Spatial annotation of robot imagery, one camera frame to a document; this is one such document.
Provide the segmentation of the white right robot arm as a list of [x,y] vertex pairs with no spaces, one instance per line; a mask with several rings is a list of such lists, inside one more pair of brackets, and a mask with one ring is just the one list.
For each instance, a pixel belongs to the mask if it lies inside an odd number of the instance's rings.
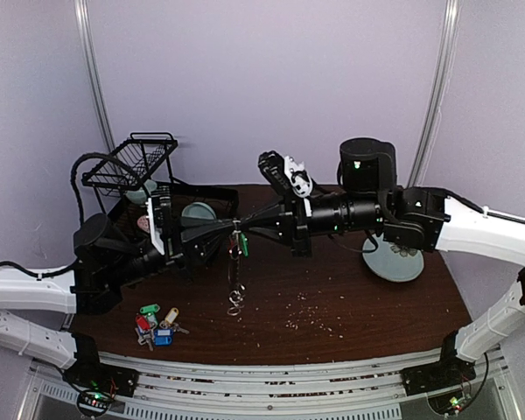
[[525,218],[478,206],[443,188],[400,187],[394,145],[369,137],[339,146],[342,193],[312,196],[305,168],[273,150],[260,155],[258,167],[282,198],[234,222],[232,236],[240,244],[245,233],[253,233],[308,256],[314,236],[363,231],[403,249],[469,253],[520,266],[503,297],[444,339],[430,373],[437,385],[451,385],[465,363],[474,363],[525,324]]

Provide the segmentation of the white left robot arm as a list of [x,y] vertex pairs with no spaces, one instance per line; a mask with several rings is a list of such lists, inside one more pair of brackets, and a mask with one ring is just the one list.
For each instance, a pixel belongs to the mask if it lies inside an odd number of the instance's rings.
[[95,340],[85,334],[48,330],[26,319],[7,318],[7,310],[37,310],[102,315],[122,302],[122,290],[171,269],[188,272],[210,259],[221,238],[235,228],[232,220],[190,227],[150,224],[133,242],[105,214],[97,213],[73,234],[75,260],[57,269],[30,270],[0,262],[0,346],[21,355],[74,371],[91,389],[109,378],[99,362]]

